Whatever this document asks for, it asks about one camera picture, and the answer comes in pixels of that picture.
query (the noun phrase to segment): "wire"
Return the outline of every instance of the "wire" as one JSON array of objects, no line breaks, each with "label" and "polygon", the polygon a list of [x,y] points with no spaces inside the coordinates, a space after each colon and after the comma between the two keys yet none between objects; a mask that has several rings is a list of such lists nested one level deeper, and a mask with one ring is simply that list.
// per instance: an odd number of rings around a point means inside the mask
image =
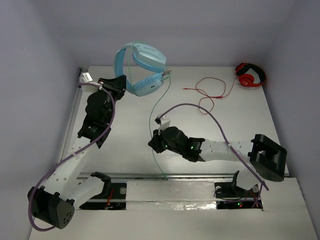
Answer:
[{"label": "wire", "polygon": [[114,194],[114,191],[115,191],[115,189],[112,189],[112,190],[111,190],[110,195],[109,195],[109,197],[108,197],[107,200],[106,200],[105,208],[109,207],[109,205],[110,205],[110,200],[112,199],[112,195]]},{"label": "wire", "polygon": [[258,197],[255,199],[255,202],[254,202],[254,204],[253,204],[252,207],[251,207],[252,209],[255,207],[256,204],[258,204],[258,201],[259,201],[261,192],[262,192],[262,185],[260,186],[260,190],[259,190]]},{"label": "wire", "polygon": [[[210,99],[210,101],[212,102],[212,107],[211,107],[211,109],[209,110],[209,112],[211,112],[211,111],[214,109],[214,107],[215,107],[215,102],[214,102],[213,99],[223,99],[223,98],[227,97],[227,96],[231,93],[231,90],[234,88],[234,84],[235,84],[235,81],[236,81],[237,78],[238,78],[238,77],[236,77],[236,78],[233,80],[231,89],[229,90],[229,92],[227,93],[227,95],[224,95],[224,94],[226,93],[226,89],[227,89],[226,82],[223,81],[223,80],[221,80],[221,79],[219,79],[219,78],[210,77],[210,76],[204,77],[204,78],[202,78],[200,81],[198,81],[198,82],[196,83],[196,85],[195,85],[195,88],[184,87],[184,88],[182,88],[182,89],[183,89],[183,90],[196,90],[198,93],[200,93],[200,94],[202,94],[202,95],[204,96],[204,97],[202,97],[202,98],[199,100],[198,106],[201,106],[202,100],[204,100],[204,99]],[[203,90],[203,89],[201,89],[201,88],[198,88],[198,84],[199,84],[202,80],[204,80],[204,79],[215,79],[215,80],[219,80],[219,81],[223,82],[223,84],[224,84],[223,93],[222,93],[221,95],[219,95],[219,96],[209,96],[205,90]],[[206,112],[202,112],[200,108],[198,108],[198,110],[199,110],[199,112],[200,112],[202,115],[207,115],[207,114],[208,114],[208,113],[206,113]]]},{"label": "wire", "polygon": [[[80,83],[79,86],[83,86],[83,85],[88,85],[88,86],[93,86],[96,88],[99,88],[98,85],[93,84],[93,83]],[[103,131],[103,133],[101,133],[95,140],[93,140],[92,142],[90,142],[89,144],[87,144],[86,146],[84,146],[83,148],[79,149],[78,151],[76,151],[74,154],[79,154],[81,152],[83,152],[84,150],[86,150],[87,148],[91,147],[93,144],[95,144],[97,141],[99,141],[110,129],[111,124],[114,121],[115,118],[115,113],[116,113],[116,103],[115,100],[113,99],[112,95],[105,90],[104,88],[101,88],[102,91],[104,91],[111,99],[111,103],[112,103],[112,115],[111,115],[111,119],[110,119],[110,123],[109,125],[106,127],[106,129]],[[29,198],[29,205],[28,205],[28,218],[29,221],[32,225],[32,227],[40,232],[47,232],[50,231],[52,229],[54,229],[54,226],[48,227],[48,228],[40,228],[36,225],[33,216],[32,216],[32,205],[33,205],[33,201],[34,201],[34,197],[35,197],[35,193],[37,191],[37,189],[39,188],[39,186],[42,184],[42,182],[46,179],[48,179],[54,172],[55,170],[60,167],[62,164],[64,164],[66,161],[70,160],[74,155],[70,154],[69,156],[65,157],[63,160],[61,160],[59,163],[57,163],[52,169],[50,169],[39,181],[38,183],[34,186],[33,190],[31,191],[30,194],[30,198]]]},{"label": "wire", "polygon": [[253,171],[251,169],[251,167],[245,162],[245,160],[243,160],[243,158],[240,156],[240,154],[234,149],[234,147],[230,144],[230,142],[228,141],[226,134],[224,132],[224,130],[222,129],[220,123],[218,122],[218,120],[204,107],[193,104],[193,103],[180,103],[178,105],[175,105],[173,107],[171,107],[170,109],[168,109],[167,111],[165,111],[164,113],[162,113],[159,118],[161,119],[164,115],[166,115],[167,113],[169,113],[170,111],[172,111],[173,109],[180,107],[180,106],[192,106],[192,107],[196,107],[196,108],[200,108],[202,110],[204,110],[206,113],[208,113],[208,115],[215,121],[215,123],[217,124],[217,126],[220,129],[220,132],[223,136],[223,139],[225,141],[225,143],[230,146],[230,149],[232,150],[232,152],[236,155],[236,157],[240,160],[240,162],[243,163],[243,165],[256,177],[256,179],[258,179],[258,181],[261,183],[261,185],[264,186],[264,188],[269,191],[269,188],[267,187],[266,183],[255,173],[255,171]]},{"label": "wire", "polygon": [[249,191],[249,193],[253,196],[254,200],[256,200],[256,196],[254,195],[254,193],[252,191]]},{"label": "wire", "polygon": [[[217,197],[217,191],[214,191],[213,196],[214,196],[216,199],[230,200],[230,199],[226,199],[226,198],[222,198],[222,197]],[[241,200],[241,199],[243,199],[243,197],[236,198],[236,199],[232,199],[232,201],[237,201],[237,200]]]},{"label": "wire", "polygon": [[[165,90],[164,94],[159,98],[159,100],[155,103],[155,105],[153,106],[152,110],[151,110],[151,113],[150,113],[150,116],[149,116],[149,131],[150,131],[150,137],[152,139],[153,137],[153,134],[152,134],[152,131],[151,131],[151,117],[152,117],[152,113],[154,112],[156,106],[158,105],[158,103],[161,101],[161,99],[166,95],[166,93],[168,92],[170,86],[171,86],[171,75],[168,76],[169,78],[169,85],[168,85],[168,88]],[[165,172],[162,170],[162,168],[160,167],[159,163],[157,162],[157,159],[156,159],[156,156],[155,156],[155,151],[152,149],[152,155],[153,155],[153,159],[156,163],[156,165],[158,166],[158,168],[160,169],[164,179],[168,179],[168,176],[165,174]]]}]

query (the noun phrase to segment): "headphone headband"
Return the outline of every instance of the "headphone headband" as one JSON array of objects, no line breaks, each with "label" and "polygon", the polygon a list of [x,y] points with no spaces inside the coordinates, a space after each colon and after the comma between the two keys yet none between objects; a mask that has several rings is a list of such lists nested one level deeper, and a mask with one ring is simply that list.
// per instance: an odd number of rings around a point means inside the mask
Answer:
[{"label": "headphone headband", "polygon": [[246,85],[245,87],[259,87],[262,84],[264,84],[267,80],[267,76],[265,74],[265,72],[262,70],[262,68],[260,68],[257,65],[254,65],[252,63],[241,63],[239,64],[236,68],[235,68],[235,74],[240,77],[242,75],[244,75],[249,69],[254,70],[260,79],[260,83],[253,83],[251,82],[250,84]]},{"label": "headphone headband", "polygon": [[134,62],[155,74],[131,84],[126,80],[126,90],[137,96],[145,96],[155,92],[163,84],[163,72],[166,70],[166,57],[154,47],[142,42],[130,42],[125,44],[116,52],[113,70],[116,77],[124,75],[124,60],[127,49],[133,49],[132,58]]}]

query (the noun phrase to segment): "white wall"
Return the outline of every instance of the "white wall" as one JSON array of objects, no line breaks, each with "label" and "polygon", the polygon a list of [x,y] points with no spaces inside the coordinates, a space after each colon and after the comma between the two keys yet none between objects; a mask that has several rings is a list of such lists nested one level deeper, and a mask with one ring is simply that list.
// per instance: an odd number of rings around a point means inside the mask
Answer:
[{"label": "white wall", "polygon": [[79,76],[44,7],[22,0],[0,5],[2,240],[29,239],[27,193],[57,160]]},{"label": "white wall", "polygon": [[171,66],[262,60],[295,0],[45,0],[80,66],[111,66],[132,41]]},{"label": "white wall", "polygon": [[320,1],[298,0],[264,59],[267,101],[320,234]]}]

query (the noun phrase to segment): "white panel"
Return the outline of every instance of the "white panel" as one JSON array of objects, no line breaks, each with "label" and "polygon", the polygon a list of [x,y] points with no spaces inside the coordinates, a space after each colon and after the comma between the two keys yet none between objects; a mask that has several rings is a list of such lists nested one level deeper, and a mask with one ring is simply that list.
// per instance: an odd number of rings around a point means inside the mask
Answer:
[{"label": "white panel", "polygon": [[266,181],[269,191],[261,193],[263,208],[267,212],[299,211],[306,208],[304,198],[300,192],[296,178],[285,178],[282,182]]},{"label": "white panel", "polygon": [[[37,224],[44,227],[40,220]],[[216,211],[77,210],[63,230],[33,230],[29,240],[317,240],[305,208]]]},{"label": "white panel", "polygon": [[[140,67],[132,67],[132,77],[142,79],[149,72]],[[112,67],[92,66],[89,73],[94,81],[99,78],[113,78]],[[201,78],[211,76],[226,81],[227,92],[235,78],[234,67],[173,67],[172,84],[167,95],[160,101],[151,117],[151,130],[159,126],[154,119],[160,113],[180,103],[197,104],[201,95],[192,88]],[[150,112],[165,92],[168,82],[153,94],[137,97],[128,92],[116,102],[115,119],[111,132],[104,145],[92,161],[84,167],[83,173],[97,170],[104,173],[137,173],[158,174],[160,171],[153,159],[150,141]],[[207,79],[201,84],[211,95],[220,95],[223,84]],[[71,143],[77,137],[86,112],[89,94],[83,93],[72,132]],[[210,101],[203,101],[203,106],[211,108]],[[225,99],[215,100],[212,114],[220,122],[229,141],[251,140],[255,134],[264,134],[275,142],[279,142],[274,123],[262,87],[247,89],[235,83],[232,92]],[[202,116],[195,107],[182,106],[167,114],[171,126],[176,126],[188,137],[205,138],[213,141],[223,141],[216,123],[209,116]],[[165,173],[169,174],[233,174],[245,167],[240,162],[211,161],[188,162],[180,155],[165,151],[155,154],[158,163]]]},{"label": "white panel", "polygon": [[126,201],[208,201],[215,200],[213,181],[144,180],[128,181]]}]

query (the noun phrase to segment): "purple cable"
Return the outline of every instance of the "purple cable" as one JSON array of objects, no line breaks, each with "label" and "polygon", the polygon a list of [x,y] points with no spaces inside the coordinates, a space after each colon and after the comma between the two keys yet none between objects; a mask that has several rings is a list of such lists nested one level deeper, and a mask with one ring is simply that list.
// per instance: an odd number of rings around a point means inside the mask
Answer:
[{"label": "purple cable", "polygon": [[251,167],[245,162],[245,160],[242,159],[242,157],[239,155],[239,153],[234,149],[233,146],[230,145],[230,142],[228,141],[224,130],[222,129],[220,123],[217,121],[217,119],[205,108],[203,108],[202,106],[193,104],[193,103],[180,103],[178,105],[175,105],[173,107],[171,107],[169,110],[165,111],[163,114],[161,114],[159,116],[159,118],[162,118],[164,115],[166,115],[167,113],[169,113],[170,111],[172,111],[173,109],[180,107],[180,106],[192,106],[192,107],[196,107],[199,109],[204,110],[206,113],[208,113],[208,115],[210,115],[210,117],[215,121],[215,123],[218,125],[220,132],[222,133],[223,139],[225,141],[226,144],[228,144],[228,146],[230,146],[230,149],[232,150],[232,152],[236,155],[236,157],[240,160],[240,162],[243,163],[243,165],[256,177],[256,179],[258,179],[258,181],[261,183],[261,185],[263,185],[265,187],[265,189],[267,191],[269,191],[269,188],[267,187],[266,183],[255,173],[255,171],[253,171],[251,169]]},{"label": "purple cable", "polygon": [[228,200],[228,201],[224,201],[225,204],[231,204],[231,203],[241,203],[241,202],[254,202],[254,205],[258,204],[261,208],[262,208],[262,204],[254,199],[239,199],[239,200]]},{"label": "purple cable", "polygon": [[262,192],[262,185],[260,186],[259,194],[258,194],[258,196],[256,197],[256,200],[255,200],[254,204],[253,204],[252,207],[251,207],[252,209],[255,207],[256,204],[259,203],[258,201],[259,201],[261,192]]},{"label": "purple cable", "polygon": [[[88,85],[88,86],[93,86],[93,87],[96,87],[96,88],[99,88],[99,86],[97,86],[96,84],[93,84],[93,83],[80,83],[79,86],[83,86],[83,85]],[[110,129],[111,127],[111,124],[112,122],[114,121],[114,118],[115,118],[115,113],[116,113],[116,103],[115,103],[115,100],[113,99],[112,95],[107,91],[105,90],[104,88],[101,88],[102,91],[104,91],[106,94],[108,94],[108,96],[110,97],[111,99],[111,102],[112,102],[112,107],[113,107],[113,111],[112,111],[112,116],[111,116],[111,120],[110,120],[110,123],[109,125],[106,127],[106,129],[103,131],[103,133],[100,134],[100,136],[98,136],[95,140],[93,140],[92,142],[90,142],[89,144],[87,144],[86,146],[84,146],[83,148],[79,149],[78,151],[75,152],[75,154],[79,154],[81,153],[82,151],[86,150],[87,148],[91,147],[93,144],[95,144],[97,141],[99,141],[99,139],[101,139]],[[28,217],[29,217],[29,221],[32,225],[32,227],[37,230],[37,231],[40,231],[40,232],[47,232],[47,231],[50,231],[52,229],[54,229],[55,227],[54,226],[51,226],[51,227],[48,227],[48,228],[40,228],[36,225],[34,219],[33,219],[33,216],[32,216],[32,203],[33,203],[33,199],[35,197],[35,193],[37,191],[37,189],[39,188],[39,186],[41,185],[41,183],[48,179],[54,172],[55,170],[61,166],[62,164],[64,164],[66,161],[68,161],[69,159],[71,159],[73,157],[73,155],[69,155],[67,156],[66,158],[64,158],[63,160],[61,160],[59,163],[57,163],[52,169],[50,169],[41,179],[40,181],[34,186],[31,194],[30,194],[30,200],[29,200],[29,205],[28,205]]]}]

